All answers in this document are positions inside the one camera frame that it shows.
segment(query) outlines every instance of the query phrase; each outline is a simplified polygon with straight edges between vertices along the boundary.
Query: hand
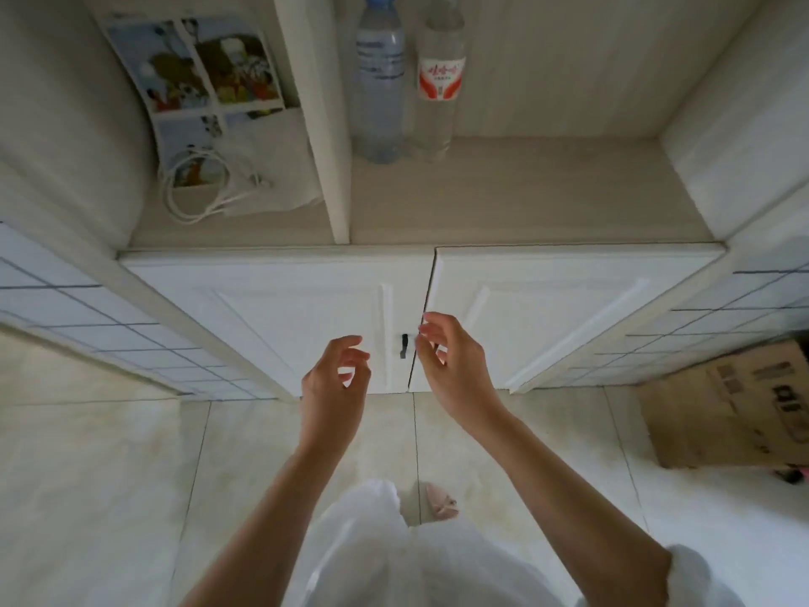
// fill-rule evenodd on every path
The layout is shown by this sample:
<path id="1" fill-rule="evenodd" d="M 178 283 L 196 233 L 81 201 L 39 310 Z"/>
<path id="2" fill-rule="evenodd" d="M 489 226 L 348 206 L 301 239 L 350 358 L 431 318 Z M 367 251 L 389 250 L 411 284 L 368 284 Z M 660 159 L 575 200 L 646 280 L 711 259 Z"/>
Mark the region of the hand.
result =
<path id="1" fill-rule="evenodd" d="M 323 356 L 303 380 L 303 418 L 299 451 L 319 451 L 342 457 L 357 434 L 365 395 L 370 381 L 370 368 L 365 351 L 353 349 L 361 336 L 343 336 L 329 341 Z M 354 368 L 351 373 L 338 373 L 341 367 Z"/>
<path id="2" fill-rule="evenodd" d="M 461 428 L 472 432 L 485 426 L 492 414 L 505 408 L 489 377 L 483 347 L 451 315 L 429 312 L 424 320 L 418 327 L 416 350 L 430 388 Z"/>

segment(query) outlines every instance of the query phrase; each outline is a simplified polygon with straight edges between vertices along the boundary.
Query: forearm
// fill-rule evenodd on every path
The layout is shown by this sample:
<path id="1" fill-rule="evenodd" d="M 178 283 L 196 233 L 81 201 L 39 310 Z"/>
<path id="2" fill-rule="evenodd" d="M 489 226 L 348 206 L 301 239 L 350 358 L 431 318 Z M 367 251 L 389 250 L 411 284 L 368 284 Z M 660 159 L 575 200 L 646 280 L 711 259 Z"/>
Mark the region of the forearm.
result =
<path id="1" fill-rule="evenodd" d="M 518 418 L 490 408 L 470 434 L 506 471 L 590 605 L 665 604 L 669 552 Z"/>
<path id="2" fill-rule="evenodd" d="M 181 607 L 280 604 L 312 511 L 339 460 L 337 453 L 312 449 L 289 458 Z"/>

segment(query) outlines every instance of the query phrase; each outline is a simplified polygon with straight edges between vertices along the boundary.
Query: white cabinet door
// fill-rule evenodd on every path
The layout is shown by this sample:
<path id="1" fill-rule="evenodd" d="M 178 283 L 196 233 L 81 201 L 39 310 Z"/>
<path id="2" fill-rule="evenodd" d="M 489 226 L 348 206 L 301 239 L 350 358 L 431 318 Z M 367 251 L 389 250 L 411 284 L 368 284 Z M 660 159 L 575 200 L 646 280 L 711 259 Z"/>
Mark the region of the white cabinet door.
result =
<path id="1" fill-rule="evenodd" d="M 723 253 L 719 245 L 450 247 L 428 311 L 451 313 L 514 391 Z M 429 389 L 416 362 L 412 392 Z"/>
<path id="2" fill-rule="evenodd" d="M 369 392 L 406 392 L 433 249 L 132 254 L 123 264 L 295 396 L 329 339 L 360 334 Z"/>

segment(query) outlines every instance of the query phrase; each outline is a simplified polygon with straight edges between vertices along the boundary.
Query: water bottle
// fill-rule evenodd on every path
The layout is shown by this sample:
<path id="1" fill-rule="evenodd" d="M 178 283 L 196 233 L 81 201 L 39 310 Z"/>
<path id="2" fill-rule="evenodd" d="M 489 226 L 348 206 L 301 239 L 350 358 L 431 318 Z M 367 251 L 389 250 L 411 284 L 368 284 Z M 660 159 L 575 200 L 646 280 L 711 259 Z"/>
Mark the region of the water bottle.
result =
<path id="1" fill-rule="evenodd" d="M 366 0 L 357 29 L 359 153 L 391 163 L 402 151 L 405 33 L 393 0 Z"/>
<path id="2" fill-rule="evenodd" d="M 418 38 L 418 96 L 411 138 L 414 157 L 438 162 L 447 154 L 465 63 L 460 0 L 431 0 Z"/>

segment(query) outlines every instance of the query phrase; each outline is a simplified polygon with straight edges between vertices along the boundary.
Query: sleeve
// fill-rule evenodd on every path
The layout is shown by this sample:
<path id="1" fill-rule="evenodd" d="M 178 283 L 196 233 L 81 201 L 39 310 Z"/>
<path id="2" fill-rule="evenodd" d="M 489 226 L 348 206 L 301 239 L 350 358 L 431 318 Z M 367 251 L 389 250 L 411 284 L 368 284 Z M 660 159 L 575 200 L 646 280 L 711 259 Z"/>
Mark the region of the sleeve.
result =
<path id="1" fill-rule="evenodd" d="M 682 545 L 668 550 L 672 553 L 668 607 L 744 607 L 735 592 L 716 579 L 699 553 Z M 577 607 L 587 607 L 587 601 L 582 598 Z"/>

